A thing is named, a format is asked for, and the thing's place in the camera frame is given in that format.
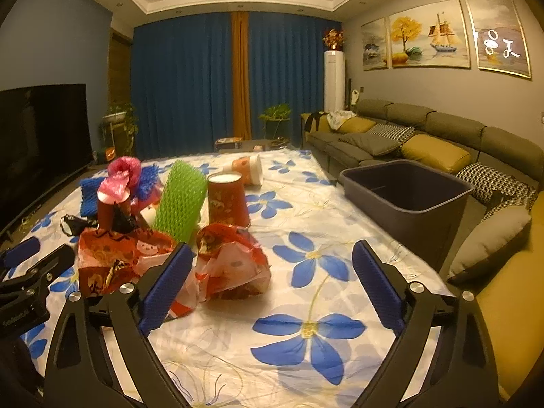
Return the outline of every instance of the yellow cushion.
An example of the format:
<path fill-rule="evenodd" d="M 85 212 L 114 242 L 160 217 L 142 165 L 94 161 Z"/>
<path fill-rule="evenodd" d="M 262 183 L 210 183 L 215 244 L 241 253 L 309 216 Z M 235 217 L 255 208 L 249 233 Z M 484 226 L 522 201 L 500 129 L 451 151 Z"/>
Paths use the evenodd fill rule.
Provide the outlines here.
<path fill-rule="evenodd" d="M 353 133 L 359 132 L 364 133 L 367 130 L 370 130 L 371 127 L 374 127 L 376 122 L 371 119 L 361 118 L 360 116 L 354 116 L 344 121 L 344 124 L 340 126 L 338 131 L 340 133 Z"/>
<path fill-rule="evenodd" d="M 406 159 L 451 174 L 459 173 L 471 163 L 471 156 L 465 149 L 429 135 L 414 136 L 401 151 Z"/>
<path fill-rule="evenodd" d="M 306 120 L 308 119 L 308 117 L 310 116 L 310 114 L 301 114 L 300 117 L 302 118 L 302 127 L 303 127 L 303 130 L 304 130 L 304 124 L 306 124 Z M 328 124 L 328 121 L 327 121 L 327 117 L 326 116 L 322 116 L 320 119 L 319 119 L 319 129 L 318 129 L 320 132 L 332 132 L 333 130 L 331 129 L 331 126 L 329 126 Z M 312 123 L 312 130 L 310 130 L 309 132 L 306 132 L 304 130 L 304 141 L 307 141 L 308 140 L 308 135 L 312 132 L 315 132 L 316 131 L 316 122 L 314 121 Z"/>
<path fill-rule="evenodd" d="M 544 348 L 544 192 L 531 210 L 529 243 L 478 295 L 493 345 L 499 384 L 519 388 Z"/>

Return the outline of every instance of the yellow tree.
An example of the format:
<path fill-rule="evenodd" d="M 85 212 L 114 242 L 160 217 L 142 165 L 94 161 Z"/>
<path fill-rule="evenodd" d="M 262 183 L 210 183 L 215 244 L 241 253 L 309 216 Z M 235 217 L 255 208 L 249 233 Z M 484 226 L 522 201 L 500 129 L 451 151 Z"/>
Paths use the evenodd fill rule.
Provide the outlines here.
<path fill-rule="evenodd" d="M 421 33 L 421 23 L 410 17 L 399 17 L 391 26 L 391 41 L 403 42 L 403 51 L 406 52 L 406 42 L 415 40 Z"/>

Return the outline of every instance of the silver screw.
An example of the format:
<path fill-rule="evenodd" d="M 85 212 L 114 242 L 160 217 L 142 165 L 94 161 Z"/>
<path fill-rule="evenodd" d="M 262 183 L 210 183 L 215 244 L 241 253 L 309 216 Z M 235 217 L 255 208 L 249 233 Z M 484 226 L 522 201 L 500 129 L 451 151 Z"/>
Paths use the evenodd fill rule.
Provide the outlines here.
<path fill-rule="evenodd" d="M 73 291 L 72 293 L 70 293 L 70 295 L 68 296 L 68 300 L 70 302 L 77 302 L 78 300 L 81 299 L 81 293 L 79 291 Z"/>
<path fill-rule="evenodd" d="M 119 291 L 123 294 L 130 294 L 134 291 L 134 284 L 127 282 L 119 287 Z"/>
<path fill-rule="evenodd" d="M 425 286 L 420 282 L 412 282 L 410 284 L 410 290 L 414 293 L 423 293 L 425 291 Z"/>
<path fill-rule="evenodd" d="M 465 290 L 461 295 L 466 301 L 472 302 L 474 300 L 474 295 L 470 291 Z"/>

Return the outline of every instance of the green foam net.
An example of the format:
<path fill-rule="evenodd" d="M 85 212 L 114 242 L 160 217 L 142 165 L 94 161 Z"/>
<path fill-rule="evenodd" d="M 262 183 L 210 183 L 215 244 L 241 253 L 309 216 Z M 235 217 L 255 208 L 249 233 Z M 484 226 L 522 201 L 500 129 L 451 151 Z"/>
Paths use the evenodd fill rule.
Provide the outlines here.
<path fill-rule="evenodd" d="M 194 167 L 177 161 L 164 186 L 153 228 L 188 243 L 206 197 L 206 178 Z"/>

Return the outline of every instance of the houndstooth pillow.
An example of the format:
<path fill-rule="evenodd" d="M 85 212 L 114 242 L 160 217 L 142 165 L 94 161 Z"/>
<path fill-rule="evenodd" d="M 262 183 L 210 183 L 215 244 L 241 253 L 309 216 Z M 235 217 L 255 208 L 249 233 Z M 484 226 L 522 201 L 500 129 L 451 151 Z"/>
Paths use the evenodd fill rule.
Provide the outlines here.
<path fill-rule="evenodd" d="M 403 127 L 401 125 L 392 124 L 376 124 L 375 126 L 371 127 L 367 133 L 383 136 L 384 138 L 398 142 L 402 146 L 414 136 L 415 127 Z"/>
<path fill-rule="evenodd" d="M 501 202 L 496 207 L 493 207 L 490 211 L 488 211 L 482 218 L 482 222 L 484 222 L 486 219 L 493 216 L 496 212 L 506 208 L 506 207 L 512 207 L 513 205 L 520 205 L 521 207 L 524 207 L 527 209 L 527 211 L 530 211 L 532 208 L 532 204 L 534 203 L 534 200 L 528 196 L 518 196 L 515 198 L 510 198 L 508 200 L 505 200 Z"/>
<path fill-rule="evenodd" d="M 485 205 L 495 190 L 510 196 L 528 197 L 532 202 L 536 199 L 537 191 L 533 187 L 482 163 L 469 164 L 457 174 L 457 177 L 471 183 L 474 187 L 472 194 Z"/>

